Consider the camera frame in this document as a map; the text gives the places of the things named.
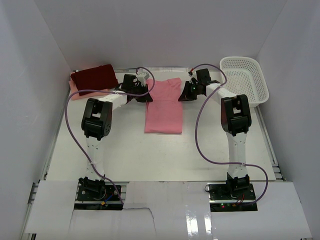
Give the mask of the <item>dark red folded t-shirt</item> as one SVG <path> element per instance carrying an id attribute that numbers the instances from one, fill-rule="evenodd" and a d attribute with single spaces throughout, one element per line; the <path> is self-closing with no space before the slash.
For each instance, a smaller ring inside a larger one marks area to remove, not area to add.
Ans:
<path id="1" fill-rule="evenodd" d="M 78 90 L 110 90 L 119 84 L 111 64 L 75 71 L 70 78 Z"/>

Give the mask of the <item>white front cover board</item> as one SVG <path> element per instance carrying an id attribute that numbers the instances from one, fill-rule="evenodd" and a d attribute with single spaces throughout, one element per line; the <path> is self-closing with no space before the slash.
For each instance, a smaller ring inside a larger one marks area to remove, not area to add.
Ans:
<path id="1" fill-rule="evenodd" d="M 75 181 L 40 182 L 25 232 L 38 240 L 312 239 L 291 182 L 272 182 L 256 211 L 212 212 L 203 182 L 130 182 L 123 210 L 76 210 Z"/>

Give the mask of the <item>white perforated plastic basket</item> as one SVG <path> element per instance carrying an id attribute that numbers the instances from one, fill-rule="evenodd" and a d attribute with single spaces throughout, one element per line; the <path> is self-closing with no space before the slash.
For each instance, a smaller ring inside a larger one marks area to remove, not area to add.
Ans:
<path id="1" fill-rule="evenodd" d="M 269 90 L 261 66 L 255 59 L 228 56 L 220 60 L 219 66 L 227 79 L 224 87 L 236 95 L 246 95 L 251 108 L 269 99 Z"/>

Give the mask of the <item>pink t-shirt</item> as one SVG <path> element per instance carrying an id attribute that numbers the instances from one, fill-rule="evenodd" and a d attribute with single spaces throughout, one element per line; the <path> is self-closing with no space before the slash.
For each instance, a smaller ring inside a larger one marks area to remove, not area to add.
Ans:
<path id="1" fill-rule="evenodd" d="M 180 78 L 164 81 L 147 80 L 151 89 L 152 102 L 148 102 L 145 111 L 144 132 L 147 134 L 178 134 L 183 131 L 183 106 L 178 101 L 181 95 Z"/>

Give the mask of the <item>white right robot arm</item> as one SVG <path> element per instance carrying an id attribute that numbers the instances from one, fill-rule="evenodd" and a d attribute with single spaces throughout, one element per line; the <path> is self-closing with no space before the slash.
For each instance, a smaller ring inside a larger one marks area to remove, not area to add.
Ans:
<path id="1" fill-rule="evenodd" d="M 228 140 L 229 162 L 209 160 L 203 153 L 200 155 L 209 163 L 228 165 L 227 179 L 220 187 L 209 186 L 206 190 L 227 195 L 236 200 L 244 198 L 250 187 L 250 177 L 246 167 L 246 138 L 252 125 L 248 97 L 245 94 L 236 95 L 224 88 L 225 82 L 212 80 L 209 70 L 204 68 L 196 73 L 190 71 L 190 80 L 185 82 L 180 102 L 195 101 L 198 95 L 214 99 L 220 104 L 220 122 Z"/>

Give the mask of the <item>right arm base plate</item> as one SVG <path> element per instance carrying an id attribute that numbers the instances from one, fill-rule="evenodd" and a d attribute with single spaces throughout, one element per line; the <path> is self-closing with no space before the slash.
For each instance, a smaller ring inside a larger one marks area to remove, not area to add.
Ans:
<path id="1" fill-rule="evenodd" d="M 222 212 L 256 212 L 256 200 L 253 184 L 250 183 L 247 189 L 241 189 L 230 193 L 226 184 L 207 184 L 204 190 L 209 195 L 210 211 L 212 213 Z"/>

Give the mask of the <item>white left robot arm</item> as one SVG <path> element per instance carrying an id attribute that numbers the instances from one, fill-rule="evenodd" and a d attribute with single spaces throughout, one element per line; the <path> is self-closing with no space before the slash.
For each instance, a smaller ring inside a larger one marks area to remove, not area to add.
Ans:
<path id="1" fill-rule="evenodd" d="M 125 74 L 123 82 L 115 88 L 114 93 L 87 100 L 81 129 L 84 132 L 87 155 L 90 158 L 87 165 L 89 177 L 95 180 L 102 180 L 105 177 L 101 144 L 111 131 L 113 111 L 133 99 L 140 103 L 153 101 L 147 84 L 149 77 L 150 75 L 146 72 L 137 75 Z"/>

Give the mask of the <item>white paper sheet at wall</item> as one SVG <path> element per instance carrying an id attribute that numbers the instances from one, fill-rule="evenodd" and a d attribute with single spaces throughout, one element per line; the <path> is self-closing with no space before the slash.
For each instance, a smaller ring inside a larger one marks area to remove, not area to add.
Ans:
<path id="1" fill-rule="evenodd" d="M 182 72 L 187 73 L 187 67 L 149 67 L 151 72 Z"/>

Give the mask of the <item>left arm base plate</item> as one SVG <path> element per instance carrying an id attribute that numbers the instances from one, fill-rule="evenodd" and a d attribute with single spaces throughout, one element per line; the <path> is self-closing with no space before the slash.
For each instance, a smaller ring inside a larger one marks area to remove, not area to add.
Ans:
<path id="1" fill-rule="evenodd" d="M 74 203 L 75 210 L 121 211 L 123 204 L 113 185 L 105 185 L 99 192 L 78 186 Z"/>

